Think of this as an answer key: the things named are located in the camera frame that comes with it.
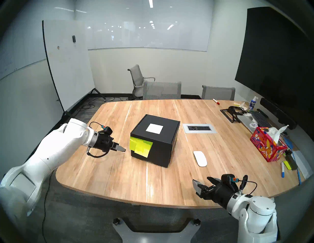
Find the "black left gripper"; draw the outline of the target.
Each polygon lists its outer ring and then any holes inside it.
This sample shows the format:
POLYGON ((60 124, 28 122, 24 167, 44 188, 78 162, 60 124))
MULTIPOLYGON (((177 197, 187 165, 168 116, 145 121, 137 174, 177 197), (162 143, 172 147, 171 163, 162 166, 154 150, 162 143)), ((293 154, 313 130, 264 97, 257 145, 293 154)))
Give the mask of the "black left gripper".
POLYGON ((94 145, 88 146, 88 148, 87 148, 86 153, 88 156, 91 156, 93 158, 101 158, 101 157, 107 155, 110 150, 121 151, 121 152, 126 151, 126 149, 123 148, 122 146, 120 146, 118 143, 113 142, 113 138, 110 136, 113 131, 111 130, 110 127, 101 126, 101 128, 103 130, 98 131, 94 134, 94 136, 96 136, 96 141, 95 141, 94 145), (90 148, 99 149, 99 150, 103 151, 104 154, 100 155, 100 156, 94 156, 89 152, 90 148))

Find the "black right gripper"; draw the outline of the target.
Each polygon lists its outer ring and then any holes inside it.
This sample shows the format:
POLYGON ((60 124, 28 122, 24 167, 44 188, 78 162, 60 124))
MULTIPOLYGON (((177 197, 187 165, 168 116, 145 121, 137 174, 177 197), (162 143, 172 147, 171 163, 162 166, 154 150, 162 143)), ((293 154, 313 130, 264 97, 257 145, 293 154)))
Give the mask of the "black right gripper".
POLYGON ((212 200, 221 207, 227 208, 230 199, 235 193, 239 192, 239 188, 234 181, 234 178, 235 175, 233 174, 223 174, 221 179, 207 177, 213 184, 211 187, 207 187, 197 180, 192 180, 192 184, 196 194, 200 195, 201 198, 204 200, 212 200))

